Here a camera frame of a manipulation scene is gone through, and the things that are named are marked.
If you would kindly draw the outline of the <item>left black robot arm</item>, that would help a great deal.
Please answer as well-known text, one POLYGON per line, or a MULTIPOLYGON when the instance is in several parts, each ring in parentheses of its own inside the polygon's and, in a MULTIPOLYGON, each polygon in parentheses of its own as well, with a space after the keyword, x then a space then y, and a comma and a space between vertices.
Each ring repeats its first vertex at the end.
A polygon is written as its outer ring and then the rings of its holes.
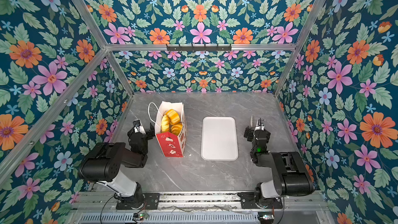
POLYGON ((117 209, 139 209, 145 204, 141 185, 128 178, 121 167, 141 169, 148 160, 148 141, 155 137, 155 127, 144 129, 140 120, 133 121, 127 133, 129 146, 124 142, 98 143, 83 159, 79 177, 100 184, 114 192, 117 209))

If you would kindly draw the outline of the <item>ring shaped fake bread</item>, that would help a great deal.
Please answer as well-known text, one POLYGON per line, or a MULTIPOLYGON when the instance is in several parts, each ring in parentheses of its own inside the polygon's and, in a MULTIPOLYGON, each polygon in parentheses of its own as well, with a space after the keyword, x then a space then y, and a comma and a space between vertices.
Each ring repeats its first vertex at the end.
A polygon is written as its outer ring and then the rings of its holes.
POLYGON ((181 122, 179 114, 173 109, 168 110, 165 115, 169 118, 171 125, 176 125, 181 122))

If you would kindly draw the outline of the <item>long ridged fake bread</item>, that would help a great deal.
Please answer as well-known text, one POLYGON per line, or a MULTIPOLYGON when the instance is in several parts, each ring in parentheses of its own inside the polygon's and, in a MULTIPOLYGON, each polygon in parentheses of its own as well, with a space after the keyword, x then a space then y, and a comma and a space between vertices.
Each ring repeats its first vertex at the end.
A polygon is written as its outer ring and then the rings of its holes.
POLYGON ((161 120, 161 133, 170 131, 170 118, 164 115, 161 120))

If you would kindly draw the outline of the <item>red white paper bag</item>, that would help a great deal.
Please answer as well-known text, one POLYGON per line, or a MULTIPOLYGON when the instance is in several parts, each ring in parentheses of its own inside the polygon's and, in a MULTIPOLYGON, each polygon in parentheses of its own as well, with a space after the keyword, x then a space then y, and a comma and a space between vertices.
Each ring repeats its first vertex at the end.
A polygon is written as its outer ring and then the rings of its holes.
POLYGON ((187 122, 185 118, 183 103, 172 103, 163 101, 159 106, 156 106, 155 103, 151 102, 148 105, 149 117, 151 117, 152 113, 155 113, 155 119, 150 118, 150 120, 154 123, 155 137, 161 147, 164 156, 170 158, 184 157, 183 153, 187 142, 187 122), (170 109, 175 110, 179 114, 181 122, 183 124, 182 131, 179 136, 173 135, 171 133, 171 124, 169 132, 161 133, 162 117, 170 109))

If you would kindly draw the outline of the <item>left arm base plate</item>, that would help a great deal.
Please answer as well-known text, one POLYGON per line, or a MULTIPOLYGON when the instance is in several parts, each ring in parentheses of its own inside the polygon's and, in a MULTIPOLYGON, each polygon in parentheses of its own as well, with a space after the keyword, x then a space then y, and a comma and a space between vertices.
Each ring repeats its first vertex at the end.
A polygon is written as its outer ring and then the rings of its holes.
POLYGON ((117 197, 116 210, 156 210, 160 202, 159 193, 143 193, 131 197, 117 197))

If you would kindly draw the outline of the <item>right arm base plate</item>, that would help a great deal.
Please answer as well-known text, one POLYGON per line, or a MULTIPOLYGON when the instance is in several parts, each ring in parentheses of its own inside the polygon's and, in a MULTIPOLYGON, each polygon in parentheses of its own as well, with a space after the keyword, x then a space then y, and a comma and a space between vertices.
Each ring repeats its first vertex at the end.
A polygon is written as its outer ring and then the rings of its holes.
POLYGON ((264 198, 255 192, 239 192, 242 209, 282 209, 281 198, 264 198))

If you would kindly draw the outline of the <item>fake croissant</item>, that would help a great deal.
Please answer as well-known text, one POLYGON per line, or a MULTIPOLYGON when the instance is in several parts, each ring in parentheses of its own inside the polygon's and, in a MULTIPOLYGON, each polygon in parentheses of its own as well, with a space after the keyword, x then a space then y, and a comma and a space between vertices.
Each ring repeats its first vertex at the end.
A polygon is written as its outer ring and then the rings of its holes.
POLYGON ((172 133, 173 135, 179 136, 179 134, 180 134, 181 131, 182 131, 182 127, 183 127, 182 122, 179 122, 179 123, 177 123, 177 124, 172 125, 172 126, 171 126, 171 133, 172 133))

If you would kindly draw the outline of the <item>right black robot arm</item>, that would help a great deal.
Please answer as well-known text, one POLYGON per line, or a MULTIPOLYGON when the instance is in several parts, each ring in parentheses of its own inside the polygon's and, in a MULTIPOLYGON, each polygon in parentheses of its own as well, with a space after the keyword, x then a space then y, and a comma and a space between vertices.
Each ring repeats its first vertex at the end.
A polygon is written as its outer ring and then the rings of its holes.
POLYGON ((272 179, 258 183, 254 191, 254 203, 266 208, 273 200, 282 197, 311 195, 315 186, 303 159, 298 152, 271 152, 268 144, 271 133, 265 128, 265 120, 258 119, 255 126, 245 128, 244 138, 251 142, 251 161, 257 167, 269 168, 272 179))

